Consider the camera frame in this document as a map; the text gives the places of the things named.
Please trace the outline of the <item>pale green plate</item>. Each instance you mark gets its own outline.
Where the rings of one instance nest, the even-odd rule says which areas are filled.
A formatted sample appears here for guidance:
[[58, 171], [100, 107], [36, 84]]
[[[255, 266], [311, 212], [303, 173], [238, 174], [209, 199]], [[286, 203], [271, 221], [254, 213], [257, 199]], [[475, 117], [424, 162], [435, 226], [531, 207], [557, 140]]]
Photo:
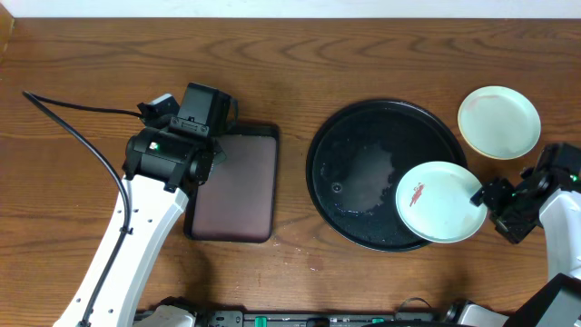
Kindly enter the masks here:
[[481, 188], [468, 169], [448, 162], [422, 163], [398, 183], [395, 204], [402, 222], [432, 243], [457, 243], [475, 234], [487, 207], [471, 202]]
[[458, 127], [479, 154], [512, 160], [529, 153], [541, 135], [540, 116], [521, 93], [505, 86], [484, 86], [458, 108]]

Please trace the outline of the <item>yellow plate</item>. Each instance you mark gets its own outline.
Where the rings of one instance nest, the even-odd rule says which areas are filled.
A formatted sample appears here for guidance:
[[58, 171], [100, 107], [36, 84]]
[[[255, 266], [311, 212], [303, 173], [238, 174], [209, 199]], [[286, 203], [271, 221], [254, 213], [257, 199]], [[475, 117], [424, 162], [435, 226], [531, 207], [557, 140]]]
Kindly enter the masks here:
[[462, 136], [468, 145], [480, 154], [498, 160], [517, 158], [526, 152], [511, 125], [496, 118], [458, 119]]

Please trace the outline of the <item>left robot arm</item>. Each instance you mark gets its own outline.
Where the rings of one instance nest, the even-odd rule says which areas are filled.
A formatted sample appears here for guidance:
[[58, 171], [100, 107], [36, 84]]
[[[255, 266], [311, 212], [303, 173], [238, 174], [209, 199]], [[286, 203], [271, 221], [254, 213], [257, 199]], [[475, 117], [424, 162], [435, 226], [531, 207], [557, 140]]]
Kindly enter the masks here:
[[126, 146], [111, 221], [58, 326], [130, 326], [153, 265], [192, 192], [211, 171], [210, 129], [175, 122], [146, 127]]

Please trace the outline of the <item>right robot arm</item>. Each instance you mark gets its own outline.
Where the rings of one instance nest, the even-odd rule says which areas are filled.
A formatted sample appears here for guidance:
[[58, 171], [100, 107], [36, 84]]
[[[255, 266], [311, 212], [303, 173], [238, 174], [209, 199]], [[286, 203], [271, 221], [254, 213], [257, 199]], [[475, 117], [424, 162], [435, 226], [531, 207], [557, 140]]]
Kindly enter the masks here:
[[516, 186], [506, 179], [485, 183], [473, 194], [510, 243], [536, 227], [544, 230], [548, 283], [506, 316], [473, 302], [455, 304], [441, 320], [451, 326], [578, 326], [580, 324], [580, 149], [549, 144]]

